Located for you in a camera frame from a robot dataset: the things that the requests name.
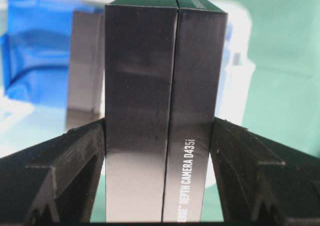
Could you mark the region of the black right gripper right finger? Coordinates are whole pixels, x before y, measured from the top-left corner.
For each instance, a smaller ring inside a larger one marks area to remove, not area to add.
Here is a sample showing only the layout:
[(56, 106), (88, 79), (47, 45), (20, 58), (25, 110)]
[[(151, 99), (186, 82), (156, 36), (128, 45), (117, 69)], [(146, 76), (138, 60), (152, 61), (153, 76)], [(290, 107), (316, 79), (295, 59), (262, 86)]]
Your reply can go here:
[(210, 148), (226, 222), (319, 222), (320, 160), (216, 118)]

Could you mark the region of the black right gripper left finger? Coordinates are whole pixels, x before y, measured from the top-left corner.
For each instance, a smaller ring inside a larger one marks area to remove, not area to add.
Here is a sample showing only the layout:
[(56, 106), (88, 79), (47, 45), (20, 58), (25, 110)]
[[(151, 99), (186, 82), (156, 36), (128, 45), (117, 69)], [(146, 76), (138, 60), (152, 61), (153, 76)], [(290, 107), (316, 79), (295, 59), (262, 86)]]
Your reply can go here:
[(105, 158), (103, 119), (0, 160), (1, 222), (89, 222)]

